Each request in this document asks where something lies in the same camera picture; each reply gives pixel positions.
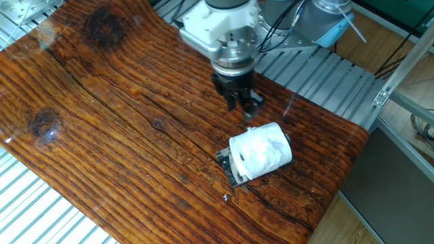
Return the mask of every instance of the wood knot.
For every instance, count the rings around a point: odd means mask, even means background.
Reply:
[[[85,22],[87,35],[104,47],[116,47],[125,36],[118,17],[105,9],[96,10]]]
[[[184,175],[184,174],[181,174],[181,175],[180,175],[179,180],[180,180],[183,184],[187,184],[187,183],[189,183],[189,177],[187,177],[187,176]]]
[[[42,110],[36,115],[36,117],[31,121],[30,128],[32,134],[36,137],[42,137],[47,132],[54,132],[57,129],[60,117],[50,108]]]
[[[162,124],[160,121],[156,120],[156,121],[154,121],[154,123],[152,124],[152,127],[153,127],[154,129],[163,129],[163,124]]]

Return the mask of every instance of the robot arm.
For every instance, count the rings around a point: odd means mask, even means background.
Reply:
[[[353,18],[349,0],[268,0],[261,11],[257,0],[201,0],[182,18],[180,35],[210,59],[229,111],[238,103],[248,120],[265,103],[254,91],[259,52],[332,45],[349,26],[337,5]]]

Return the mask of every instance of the glossy wooden surface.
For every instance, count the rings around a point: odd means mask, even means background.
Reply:
[[[0,53],[0,139],[122,243],[305,243],[368,133],[260,75],[246,125],[211,73],[146,1],[69,1]],[[271,121],[295,164],[233,190],[216,151]]]

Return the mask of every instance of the silver metal bracket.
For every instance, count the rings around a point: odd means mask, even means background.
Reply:
[[[381,91],[375,97],[372,104],[374,106],[382,107],[386,103],[389,96],[401,84],[408,73],[416,66],[419,60],[425,55],[429,48],[434,44],[434,25],[431,25],[410,53],[402,60],[396,71],[392,74],[391,78],[385,83]]]
[[[60,0],[0,0],[0,14],[15,24],[21,22],[26,24],[56,4],[62,5],[61,2]]]
[[[261,43],[268,34],[271,26],[269,26],[262,16],[259,16],[259,25],[255,28],[256,34],[258,35],[258,43]],[[270,43],[267,44],[269,47],[266,49],[273,50],[267,53],[281,53],[281,52],[293,52],[293,51],[306,51],[318,48],[318,44],[313,43],[311,40],[307,39],[303,35],[294,31],[289,34],[289,30],[276,30],[270,39]]]
[[[390,93],[385,91],[385,90],[381,90],[378,95],[375,97],[374,101],[372,102],[372,105],[374,106],[378,106],[378,107],[383,107],[387,100],[389,99]]]

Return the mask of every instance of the black cable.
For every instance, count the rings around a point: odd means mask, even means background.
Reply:
[[[433,7],[431,7],[431,9],[419,20],[419,22],[416,24],[416,26],[413,27],[413,31],[415,31],[420,24],[422,24],[422,22],[425,20],[425,18],[427,18],[429,16],[429,14],[434,10],[434,5]],[[401,49],[402,46],[404,46],[404,43],[407,42],[407,40],[412,36],[412,34],[408,34],[407,37],[401,42],[401,44],[399,44],[398,48],[395,49],[395,51],[392,53],[392,55],[389,56],[389,58],[387,58],[386,62],[384,62],[381,67],[375,72],[374,75],[378,75],[381,71],[383,71],[384,69],[386,69],[384,66],[393,58],[393,56]]]
[[[419,119],[416,115],[412,114],[410,120],[412,122],[414,133],[422,136],[428,143],[428,145],[434,150],[434,137],[429,133],[429,130],[433,128],[432,125],[427,124],[424,129],[420,126]]]
[[[268,31],[267,35],[265,35],[264,40],[262,41],[262,43],[258,46],[259,48],[259,52],[269,52],[273,49],[275,49],[277,47],[277,45],[275,47],[272,47],[271,49],[265,51],[265,49],[270,45],[271,43],[271,38],[273,37],[275,31],[277,30],[277,27],[279,27],[279,25],[282,23],[283,19],[285,19],[286,15],[291,11],[291,9],[299,2],[300,0],[294,1],[292,2],[289,6],[286,7],[286,9],[282,12],[282,14],[276,19],[276,21],[273,23],[273,25],[271,26],[270,30]],[[281,41],[280,44],[282,44],[286,39],[288,38],[288,35],[286,35],[286,37],[283,39],[283,41]]]
[[[396,64],[394,67],[392,67],[392,68],[388,69],[387,71],[381,73],[381,75],[377,75],[375,77],[375,79],[379,79],[379,78],[381,78],[381,77],[383,77],[385,75],[387,75],[387,76],[392,75],[393,71],[395,71],[395,69],[397,69],[398,67],[399,67],[399,64]]]
[[[179,3],[178,9],[175,11],[175,14],[172,16],[172,22],[175,23],[178,28],[184,27],[184,23],[177,20],[178,14],[181,11],[182,6],[184,5],[184,2],[185,2],[185,0],[181,0],[181,2]]]

